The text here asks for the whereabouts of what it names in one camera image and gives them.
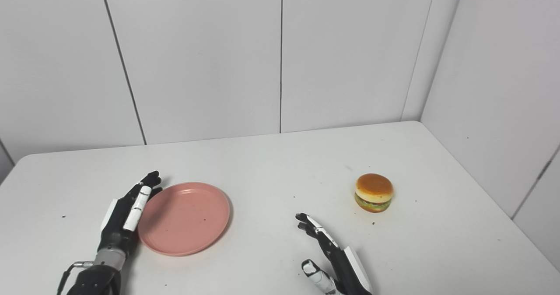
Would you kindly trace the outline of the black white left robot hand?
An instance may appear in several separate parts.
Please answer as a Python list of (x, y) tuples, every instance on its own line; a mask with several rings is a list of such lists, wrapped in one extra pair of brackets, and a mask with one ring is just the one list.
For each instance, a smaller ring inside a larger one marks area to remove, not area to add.
[(162, 188), (158, 187), (161, 182), (160, 172), (152, 171), (116, 201), (112, 213), (101, 231), (97, 251), (117, 249), (124, 252), (125, 257), (130, 255), (130, 251), (136, 243), (136, 229), (126, 229), (126, 220), (138, 197), (146, 197), (146, 201), (149, 201), (154, 195), (162, 191)]

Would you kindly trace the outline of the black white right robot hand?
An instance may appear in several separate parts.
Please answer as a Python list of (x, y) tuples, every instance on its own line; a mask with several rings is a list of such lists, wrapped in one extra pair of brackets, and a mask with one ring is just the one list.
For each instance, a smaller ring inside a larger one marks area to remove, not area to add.
[(358, 255), (347, 246), (342, 248), (334, 238), (306, 213), (295, 215), (298, 228), (316, 239), (334, 276), (328, 274), (311, 259), (301, 264), (304, 275), (325, 295), (371, 295), (373, 288)]

